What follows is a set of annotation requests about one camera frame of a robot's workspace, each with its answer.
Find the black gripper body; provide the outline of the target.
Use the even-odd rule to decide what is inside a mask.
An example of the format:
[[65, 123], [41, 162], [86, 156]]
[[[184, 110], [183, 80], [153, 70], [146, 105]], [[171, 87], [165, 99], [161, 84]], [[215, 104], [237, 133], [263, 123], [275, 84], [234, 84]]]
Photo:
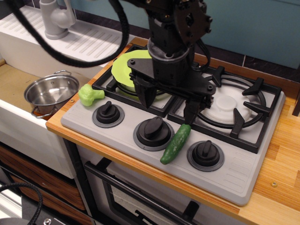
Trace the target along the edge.
[[203, 72], [209, 63], [199, 66], [189, 56], [177, 59], [130, 59], [127, 65], [131, 68], [131, 80], [142, 77], [151, 82], [164, 93], [185, 100], [199, 99], [201, 108], [210, 108], [216, 88], [206, 78]]

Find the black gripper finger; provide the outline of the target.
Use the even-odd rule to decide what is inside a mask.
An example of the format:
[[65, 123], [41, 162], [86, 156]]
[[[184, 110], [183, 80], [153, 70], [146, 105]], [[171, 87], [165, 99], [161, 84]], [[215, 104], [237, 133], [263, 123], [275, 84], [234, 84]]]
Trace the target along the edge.
[[193, 124], [201, 110], [201, 101], [199, 99], [186, 100], [184, 108], [185, 124]]
[[136, 77], [134, 79], [135, 92], [145, 108], [149, 108], [154, 102], [157, 94], [157, 87], [144, 80], [142, 77]]

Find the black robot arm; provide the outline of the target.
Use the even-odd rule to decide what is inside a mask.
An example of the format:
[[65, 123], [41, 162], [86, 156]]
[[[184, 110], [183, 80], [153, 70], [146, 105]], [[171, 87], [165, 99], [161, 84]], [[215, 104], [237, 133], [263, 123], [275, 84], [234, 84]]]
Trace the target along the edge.
[[144, 107], [150, 107], [158, 90], [186, 101], [184, 118], [193, 124], [209, 108], [216, 89], [204, 77], [209, 63], [195, 63], [195, 47], [210, 56], [202, 36], [211, 31], [212, 18], [202, 0], [134, 0], [146, 10], [150, 28], [150, 59], [130, 59], [131, 79]]

